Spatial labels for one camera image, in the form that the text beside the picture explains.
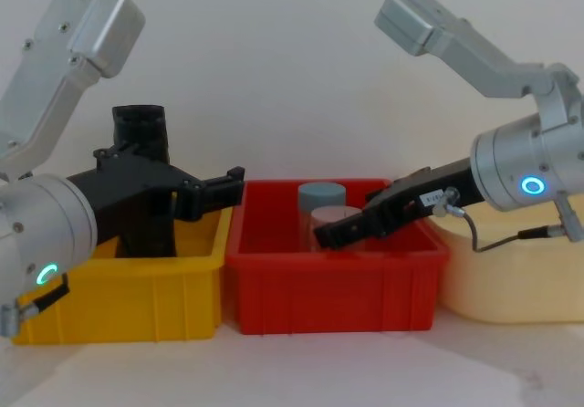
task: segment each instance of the white table surface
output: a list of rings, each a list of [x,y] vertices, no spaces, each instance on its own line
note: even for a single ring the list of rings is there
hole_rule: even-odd
[[[417,333],[14,347],[0,406],[581,407],[584,326],[502,327],[439,310]]]

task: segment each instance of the robotic arm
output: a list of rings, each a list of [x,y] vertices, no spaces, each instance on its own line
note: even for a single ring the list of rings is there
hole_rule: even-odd
[[[144,26],[131,0],[53,0],[23,45],[0,99],[0,335],[68,292],[66,273],[97,244],[148,220],[152,198],[176,194],[175,218],[196,221],[239,204],[244,170],[201,181],[119,143],[94,152],[95,170],[68,179],[30,172],[53,151],[83,92],[122,69]],[[61,275],[25,308],[17,298]]]
[[[384,237],[436,214],[472,220],[462,207],[487,201],[499,211],[553,201],[561,225],[517,238],[566,235],[584,239],[568,196],[584,192],[584,124],[579,78],[562,64],[517,64],[466,19],[435,0],[386,0],[375,23],[413,56],[442,59],[486,97],[531,94],[539,113],[476,137],[470,158],[417,172],[373,193],[362,214],[316,231],[322,246],[340,248],[369,236]]]

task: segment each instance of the glowing indicator light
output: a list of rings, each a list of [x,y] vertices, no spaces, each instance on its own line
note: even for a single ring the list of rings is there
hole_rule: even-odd
[[[45,266],[38,276],[36,277],[36,283],[40,286],[46,284],[46,282],[58,271],[58,267],[56,264],[49,264]]]
[[[541,179],[529,176],[521,182],[521,189],[530,195],[539,195],[546,190],[546,185]]]

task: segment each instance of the black cylinder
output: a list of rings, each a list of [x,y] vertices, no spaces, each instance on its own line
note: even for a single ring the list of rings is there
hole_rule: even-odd
[[[118,106],[112,109],[114,145],[131,148],[140,156],[169,163],[164,107],[152,105]],[[174,214],[171,193],[153,193],[144,208],[148,220],[120,235],[116,257],[146,258],[176,256]]]

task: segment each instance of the cream plastic bin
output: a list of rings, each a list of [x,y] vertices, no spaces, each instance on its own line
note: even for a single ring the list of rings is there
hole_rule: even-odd
[[[584,196],[570,200],[584,217]],[[465,209],[476,222],[480,245],[559,222],[552,203],[509,213],[486,203]],[[584,321],[584,242],[524,240],[476,254],[465,220],[433,217],[432,223],[452,251],[440,291],[446,307],[493,323]]]

